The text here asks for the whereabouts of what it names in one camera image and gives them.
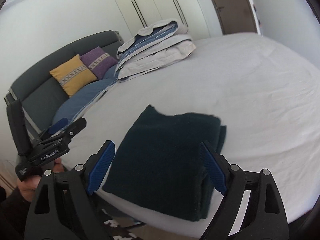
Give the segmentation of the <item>person's left hand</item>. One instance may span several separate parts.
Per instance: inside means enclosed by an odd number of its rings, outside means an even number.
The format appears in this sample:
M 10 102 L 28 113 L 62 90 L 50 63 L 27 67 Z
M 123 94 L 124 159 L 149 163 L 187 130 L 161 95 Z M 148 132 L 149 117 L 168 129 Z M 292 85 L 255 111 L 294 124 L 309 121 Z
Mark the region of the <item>person's left hand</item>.
M 61 158 L 54 160 L 54 166 L 52 168 L 54 173 L 64 172 L 64 166 Z M 17 188 L 20 191 L 21 196 L 28 202 L 32 202 L 37 186 L 41 180 L 40 176 L 31 176 L 24 181 L 20 181 L 17 178 Z

